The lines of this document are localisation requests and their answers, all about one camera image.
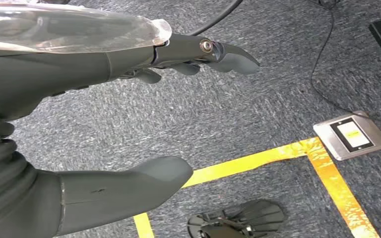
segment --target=yellow floor tape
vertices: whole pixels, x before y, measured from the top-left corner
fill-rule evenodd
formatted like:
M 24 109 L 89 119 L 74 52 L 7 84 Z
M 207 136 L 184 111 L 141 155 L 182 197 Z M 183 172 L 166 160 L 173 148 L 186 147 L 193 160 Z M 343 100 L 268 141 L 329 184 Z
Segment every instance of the yellow floor tape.
M 133 217 L 139 238 L 154 238 L 148 214 L 142 213 Z
M 183 188 L 253 170 L 268 163 L 305 155 L 309 157 L 354 238 L 379 238 L 317 137 L 196 170 Z M 139 238 L 155 237 L 146 213 L 134 216 L 134 221 Z
M 344 178 L 319 138 L 300 142 L 317 175 L 341 213 L 355 238 L 379 238 L 372 223 L 354 197 Z

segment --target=transparent plastic cover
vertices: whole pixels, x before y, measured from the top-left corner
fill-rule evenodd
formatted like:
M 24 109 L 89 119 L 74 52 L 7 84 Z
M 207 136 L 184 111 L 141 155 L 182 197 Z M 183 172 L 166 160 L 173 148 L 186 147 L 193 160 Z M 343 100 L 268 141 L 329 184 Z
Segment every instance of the transparent plastic cover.
M 71 5 L 0 3 L 0 50 L 111 52 L 160 45 L 171 35 L 162 19 Z

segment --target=screw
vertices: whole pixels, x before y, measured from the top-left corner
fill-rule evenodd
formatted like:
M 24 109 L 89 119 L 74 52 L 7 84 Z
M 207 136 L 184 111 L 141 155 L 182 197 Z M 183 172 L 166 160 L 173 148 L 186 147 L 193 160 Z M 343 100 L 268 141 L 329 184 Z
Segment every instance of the screw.
M 199 44 L 201 47 L 201 50 L 205 53 L 211 53 L 212 52 L 212 42 L 208 39 L 203 39 L 201 43 Z

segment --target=black wire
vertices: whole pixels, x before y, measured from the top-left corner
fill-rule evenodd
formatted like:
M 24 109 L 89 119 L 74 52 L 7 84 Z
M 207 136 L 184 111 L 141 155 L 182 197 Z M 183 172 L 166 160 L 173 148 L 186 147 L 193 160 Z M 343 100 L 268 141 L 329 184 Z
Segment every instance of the black wire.
M 314 82 L 313 82 L 313 74 L 315 73 L 316 67 L 317 67 L 317 65 L 318 65 L 318 63 L 319 63 L 320 56 L 322 55 L 322 52 L 323 52 L 323 50 L 325 49 L 326 44 L 328 43 L 329 39 L 331 38 L 331 34 L 332 34 L 332 31 L 333 31 L 333 29 L 334 29 L 334 24 L 335 24 L 335 18 L 334 18 L 334 14 L 333 14 L 333 12 L 332 12 L 332 9 L 337 5 L 337 3 L 340 2 L 340 0 L 335 0 L 334 4 L 333 4 L 330 8 L 327 8 L 327 7 L 325 7 L 325 6 L 323 6 L 323 5 L 319 4 L 319 3 L 315 3 L 315 2 L 313 2 L 313 1 L 311 1 L 311 0 L 306 0 L 306 1 L 308 1 L 308 2 L 311 3 L 311 4 L 314 4 L 314 5 L 316 5 L 316 6 L 320 7 L 320 8 L 322 8 L 322 9 L 328 11 L 329 14 L 330 14 L 330 16 L 331 16 L 331 26 L 330 26 L 330 28 L 329 28 L 328 35 L 327 35 L 326 39 L 325 39 L 324 42 L 323 42 L 323 45 L 322 45 L 322 47 L 321 47 L 321 49 L 320 49 L 320 51 L 319 51 L 319 54 L 317 55 L 316 61 L 315 61 L 314 65 L 313 65 L 312 71 L 311 71 L 310 76 L 309 76 L 309 81 L 310 81 L 310 85 L 311 85 L 311 87 L 314 89 L 314 91 L 315 91 L 315 92 L 316 92 L 322 99 L 324 99 L 327 103 L 331 104 L 331 105 L 334 106 L 335 108 L 337 108 L 337 109 L 339 109 L 339 110 L 341 110 L 341 111 L 345 111 L 345 112 L 351 113 L 351 114 L 356 115 L 356 116 L 361 117 L 361 118 L 366 118 L 366 119 L 370 119 L 370 120 L 380 121 L 380 122 L 381 122 L 381 119 L 374 118 L 374 117 L 366 117 L 366 116 L 363 116 L 363 115 L 354 113 L 353 111 L 351 111 L 351 110 L 349 110 L 349 109 L 343 108 L 342 106 L 338 105 L 337 103 L 331 101 L 329 98 L 327 98 L 322 92 L 320 92 L 320 91 L 316 88 L 316 86 L 315 86 L 315 84 L 314 84 Z
M 230 5 L 228 5 L 218 16 L 216 16 L 214 19 L 206 23 L 205 25 L 199 27 L 198 29 L 195 29 L 188 33 L 190 36 L 197 36 L 201 34 L 202 32 L 208 30 L 209 28 L 213 27 L 215 24 L 220 22 L 222 19 L 224 19 L 226 16 L 228 16 L 234 9 L 236 9 L 243 0 L 234 0 Z

